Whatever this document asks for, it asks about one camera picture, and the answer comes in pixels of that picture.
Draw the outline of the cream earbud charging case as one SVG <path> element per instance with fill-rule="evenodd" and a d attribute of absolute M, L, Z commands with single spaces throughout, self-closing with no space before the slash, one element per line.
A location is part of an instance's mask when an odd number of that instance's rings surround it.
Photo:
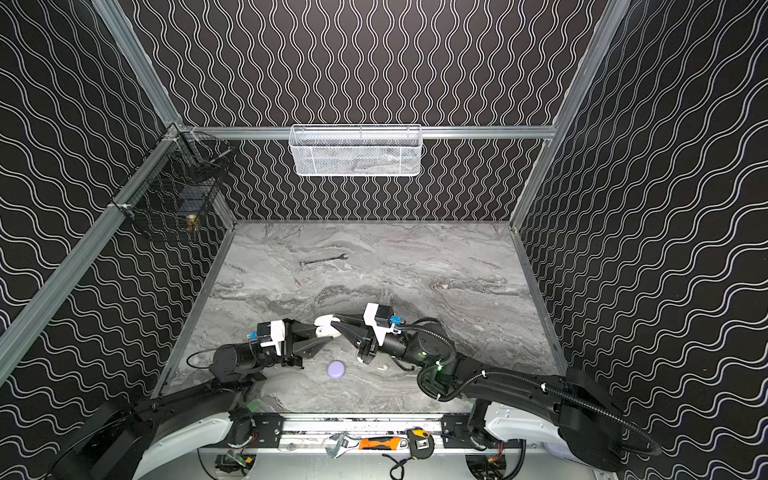
<path fill-rule="evenodd" d="M 337 330 L 336 325 L 340 322 L 340 319 L 334 315 L 322 315 L 314 320 L 315 335 L 318 338 L 338 338 L 341 333 Z"/>

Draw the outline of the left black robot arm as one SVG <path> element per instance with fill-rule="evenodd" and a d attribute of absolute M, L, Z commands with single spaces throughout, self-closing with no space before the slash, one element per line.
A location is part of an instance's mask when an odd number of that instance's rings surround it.
<path fill-rule="evenodd" d="M 102 404 L 48 467 L 48 479 L 134 479 L 154 468 L 148 453 L 163 439 L 213 420 L 242 417 L 263 371 L 273 366 L 301 367 L 333 340 L 314 325 L 294 320 L 266 322 L 244 343 L 224 344 L 204 369 L 212 378 L 177 391 L 137 401 Z"/>

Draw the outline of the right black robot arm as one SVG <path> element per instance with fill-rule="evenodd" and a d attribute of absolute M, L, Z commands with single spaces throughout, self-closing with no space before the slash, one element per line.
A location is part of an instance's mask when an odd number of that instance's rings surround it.
<path fill-rule="evenodd" d="M 407 322 L 394 315 L 370 320 L 333 315 L 329 325 L 357 348 L 363 363 L 383 353 L 412 366 L 419 390 L 435 401 L 467 397 L 483 412 L 496 403 L 546 421 L 589 466 L 617 471 L 626 454 L 661 452 L 651 434 L 625 416 L 608 390 L 581 370 L 537 375 L 481 362 L 459 352 L 444 325 L 432 317 Z"/>

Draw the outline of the purple round charging case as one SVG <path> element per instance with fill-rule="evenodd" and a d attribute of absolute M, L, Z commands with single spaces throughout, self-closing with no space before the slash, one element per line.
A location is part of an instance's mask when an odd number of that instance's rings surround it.
<path fill-rule="evenodd" d="M 334 360 L 328 364 L 327 375 L 333 380 L 341 379 L 346 373 L 346 366 L 340 360 Z"/>

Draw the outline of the steel combination wrench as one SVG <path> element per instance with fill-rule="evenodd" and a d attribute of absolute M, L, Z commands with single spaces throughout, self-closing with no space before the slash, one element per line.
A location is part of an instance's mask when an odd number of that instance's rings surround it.
<path fill-rule="evenodd" d="M 346 253 L 333 256 L 333 257 L 327 257 L 327 258 L 321 258 L 321 259 L 313 259 L 313 260 L 301 260 L 299 262 L 299 265 L 301 267 L 305 267 L 308 265 L 314 265 L 314 264 L 320 264 L 320 263 L 326 263 L 326 262 L 332 262 L 337 260 L 347 260 L 349 258 L 349 255 Z"/>

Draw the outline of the adjustable wrench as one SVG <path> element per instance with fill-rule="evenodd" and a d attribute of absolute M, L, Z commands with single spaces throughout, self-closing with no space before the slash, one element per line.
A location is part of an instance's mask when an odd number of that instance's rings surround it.
<path fill-rule="evenodd" d="M 350 448 L 354 449 L 354 438 L 352 438 L 347 432 L 340 432 L 332 434 L 329 437 L 331 443 L 325 448 L 327 455 L 330 458 L 339 458 Z"/>

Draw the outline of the yellow black tape measure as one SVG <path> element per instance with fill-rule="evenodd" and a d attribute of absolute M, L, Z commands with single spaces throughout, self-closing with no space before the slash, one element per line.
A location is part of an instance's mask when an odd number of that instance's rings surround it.
<path fill-rule="evenodd" d="M 435 451 L 433 436 L 421 428 L 406 431 L 409 455 L 413 460 L 425 460 L 430 458 Z"/>

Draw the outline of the brass fitting in basket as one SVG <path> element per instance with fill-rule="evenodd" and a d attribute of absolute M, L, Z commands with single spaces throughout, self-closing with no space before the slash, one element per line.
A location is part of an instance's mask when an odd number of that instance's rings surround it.
<path fill-rule="evenodd" d="M 194 233 L 199 230 L 199 218 L 195 214 L 187 215 L 186 218 L 186 230 L 188 233 Z"/>

